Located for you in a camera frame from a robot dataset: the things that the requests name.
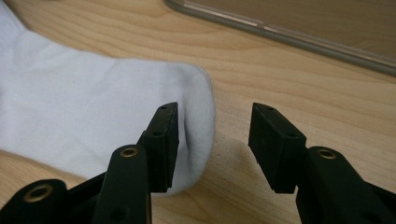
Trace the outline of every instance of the light wood tabletop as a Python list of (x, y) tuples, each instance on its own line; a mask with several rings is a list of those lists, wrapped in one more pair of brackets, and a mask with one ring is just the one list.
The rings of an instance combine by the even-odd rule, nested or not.
[[(254, 102), (271, 105), (307, 146), (343, 153), (368, 182), (396, 192), (396, 78), (190, 17), (162, 0), (7, 0), (22, 22), (70, 48), (192, 63), (210, 75), (212, 154), (200, 181), (153, 198), (153, 223), (301, 223), (295, 195), (271, 191), (248, 147)], [(84, 181), (0, 151), (0, 207), (23, 186)]]

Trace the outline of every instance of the sock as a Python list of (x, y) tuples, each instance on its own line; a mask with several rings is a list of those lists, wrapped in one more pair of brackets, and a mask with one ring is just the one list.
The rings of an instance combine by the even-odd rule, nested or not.
[(92, 178), (135, 144), (160, 105), (178, 102), (173, 187), (205, 169), (215, 108), (208, 75), (185, 63), (114, 59), (28, 31), (0, 1), (0, 148)]

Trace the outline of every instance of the wooden surface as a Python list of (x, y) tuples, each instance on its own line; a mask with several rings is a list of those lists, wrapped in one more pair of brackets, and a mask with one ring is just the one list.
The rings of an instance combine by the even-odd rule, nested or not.
[[(251, 105), (281, 111), (307, 145), (343, 153), (396, 192), (396, 78), (173, 11), (162, 0), (7, 0), (53, 41), (113, 57), (193, 63), (212, 79), (216, 136), (191, 189), (153, 199), (153, 223), (300, 223), (295, 195), (274, 194), (248, 148)], [(83, 181), (0, 152), (0, 206), (41, 178)]]

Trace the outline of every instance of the white sock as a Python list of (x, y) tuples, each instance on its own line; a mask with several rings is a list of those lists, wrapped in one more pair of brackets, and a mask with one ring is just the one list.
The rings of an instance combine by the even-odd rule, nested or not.
[(24, 28), (0, 1), (0, 148), (92, 178), (135, 144), (160, 105), (178, 102), (173, 187), (198, 180), (215, 108), (207, 74), (185, 63), (113, 59), (58, 45)]

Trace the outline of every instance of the white cloth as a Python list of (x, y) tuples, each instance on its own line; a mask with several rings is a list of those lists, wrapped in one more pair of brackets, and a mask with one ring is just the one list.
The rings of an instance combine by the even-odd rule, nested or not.
[(0, 1), (0, 148), (91, 178), (135, 144), (157, 107), (178, 102), (173, 187), (198, 180), (212, 148), (208, 75), (185, 63), (114, 59), (28, 31)]

